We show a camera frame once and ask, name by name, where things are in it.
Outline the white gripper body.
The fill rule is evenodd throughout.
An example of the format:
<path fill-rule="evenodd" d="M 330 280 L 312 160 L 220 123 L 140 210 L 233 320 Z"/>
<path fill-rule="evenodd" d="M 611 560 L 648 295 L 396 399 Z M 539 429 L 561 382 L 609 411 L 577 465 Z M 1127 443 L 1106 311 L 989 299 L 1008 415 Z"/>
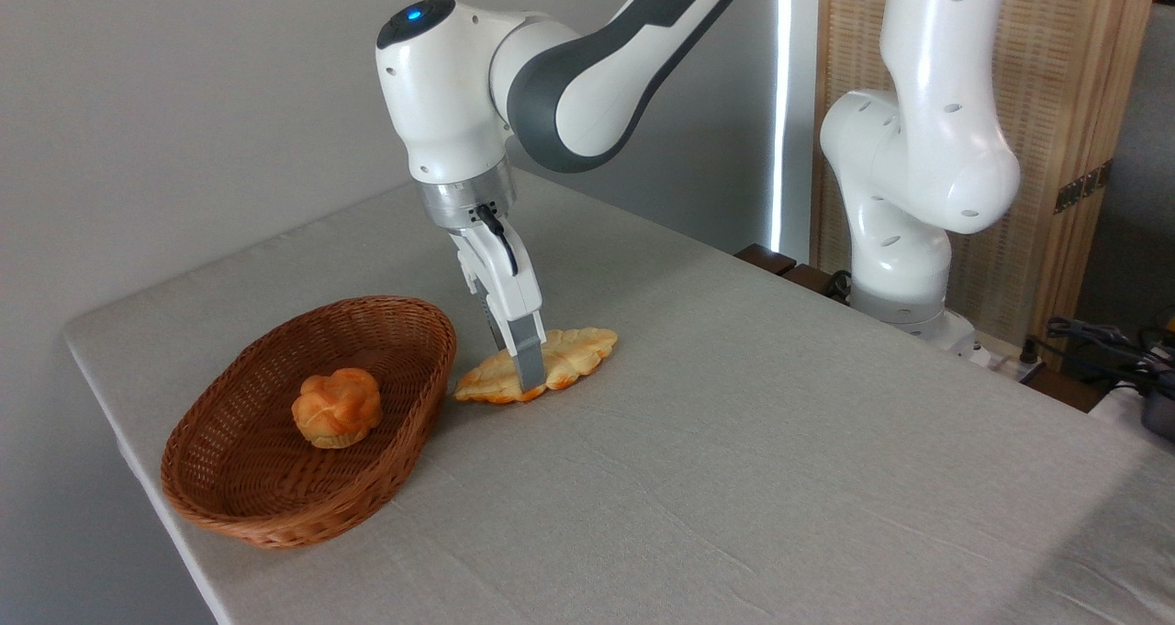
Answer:
<path fill-rule="evenodd" d="M 501 325 L 540 311 L 540 285 L 523 240 L 506 219 L 504 236 L 481 223 L 450 231 L 466 282 L 478 281 L 486 290 L 486 305 Z"/>

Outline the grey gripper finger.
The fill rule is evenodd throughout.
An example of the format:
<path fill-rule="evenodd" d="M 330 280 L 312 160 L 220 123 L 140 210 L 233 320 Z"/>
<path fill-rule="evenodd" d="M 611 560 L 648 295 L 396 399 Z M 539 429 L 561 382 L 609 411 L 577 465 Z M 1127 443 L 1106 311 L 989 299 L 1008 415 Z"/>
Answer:
<path fill-rule="evenodd" d="M 508 320 L 503 329 L 506 349 L 521 383 L 521 392 L 528 394 L 533 388 L 546 387 L 548 372 L 543 354 L 545 329 L 540 312 L 533 311 L 518 320 Z"/>
<path fill-rule="evenodd" d="M 488 327 L 491 329 L 494 341 L 497 349 L 505 351 L 508 356 L 515 357 L 517 349 L 515 347 L 513 332 L 510 327 L 510 321 L 501 320 L 499 315 L 494 312 L 494 307 L 488 302 L 486 297 L 479 297 L 481 307 L 483 308 L 484 315 L 486 315 Z"/>

